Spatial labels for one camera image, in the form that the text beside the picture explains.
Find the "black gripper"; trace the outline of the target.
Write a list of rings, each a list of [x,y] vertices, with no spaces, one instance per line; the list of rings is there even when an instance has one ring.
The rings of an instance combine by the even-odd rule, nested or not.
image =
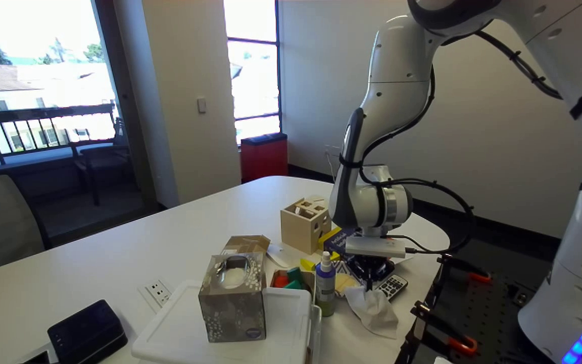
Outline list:
[[[381,280],[395,271],[395,262],[391,259],[361,254],[349,257],[348,267],[364,282]]]

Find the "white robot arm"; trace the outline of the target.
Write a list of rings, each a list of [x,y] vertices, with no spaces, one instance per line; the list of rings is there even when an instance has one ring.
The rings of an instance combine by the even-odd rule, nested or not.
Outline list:
[[[517,327],[554,364],[582,364],[582,0],[401,0],[374,33],[344,131],[329,212],[383,241],[412,205],[381,148],[404,140],[430,174],[493,212],[559,236]]]

